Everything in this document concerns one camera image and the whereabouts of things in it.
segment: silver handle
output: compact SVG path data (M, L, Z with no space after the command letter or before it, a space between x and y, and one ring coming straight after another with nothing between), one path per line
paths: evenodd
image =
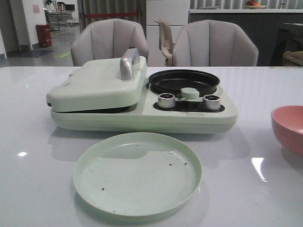
M122 80L130 80L134 78L133 64L140 62L140 56L137 48L128 49L120 60L120 71Z

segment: black nonstick pan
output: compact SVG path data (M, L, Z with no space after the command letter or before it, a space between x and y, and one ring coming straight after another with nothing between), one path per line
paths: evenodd
M218 84L219 78L208 72L197 70L165 70L152 74L149 77L151 88L161 93L172 93L180 96L181 88L193 87L199 91L199 96L212 94Z

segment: pink bowl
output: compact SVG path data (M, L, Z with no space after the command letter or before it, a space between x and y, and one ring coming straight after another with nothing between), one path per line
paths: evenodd
M282 146L303 156L303 106L289 105L274 109L271 124Z

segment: floor mat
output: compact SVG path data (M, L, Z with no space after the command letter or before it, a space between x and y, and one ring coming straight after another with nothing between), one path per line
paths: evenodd
M38 58L47 53L51 53L53 51L40 50L40 51L12 51L7 53L8 58Z

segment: silver knob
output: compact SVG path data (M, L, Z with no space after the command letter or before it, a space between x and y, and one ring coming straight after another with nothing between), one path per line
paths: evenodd
M220 97L214 95L203 96L203 106L207 110L219 110L221 108Z
M171 109L176 106L175 96L171 93L162 93L158 96L158 107Z

